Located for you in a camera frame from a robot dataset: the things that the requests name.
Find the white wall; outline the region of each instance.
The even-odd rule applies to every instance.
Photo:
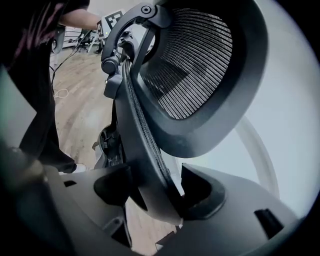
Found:
[[[271,161],[265,171],[275,172],[280,200],[302,217],[320,188],[319,64],[294,21],[272,1],[257,2],[266,19],[269,52],[260,89],[245,116]],[[209,153],[178,162],[264,186],[257,175],[255,153],[248,152],[239,135],[236,128]]]

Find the black mesh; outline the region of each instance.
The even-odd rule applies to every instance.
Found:
[[[232,36],[217,16],[196,9],[174,9],[172,26],[161,35],[156,65],[141,77],[174,119],[192,115],[219,86],[231,58]]]

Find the wooden floor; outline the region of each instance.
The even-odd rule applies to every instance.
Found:
[[[71,50],[64,50],[59,56],[63,61]],[[103,95],[106,76],[101,70],[101,56],[76,53],[56,72],[53,88],[59,91],[55,107],[56,127],[60,148],[89,169],[95,165],[93,143],[100,131],[110,124],[112,100]],[[143,255],[157,252],[155,242],[176,228],[146,215],[129,199],[126,204],[128,228],[133,250]]]

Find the black knob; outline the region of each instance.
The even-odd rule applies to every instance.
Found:
[[[101,68],[103,72],[108,75],[113,75],[119,66],[119,58],[117,56],[106,58],[101,63]]]

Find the person's arm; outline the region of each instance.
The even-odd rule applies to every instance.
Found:
[[[76,9],[61,16],[59,23],[74,28],[97,30],[97,22],[101,17],[85,9]]]

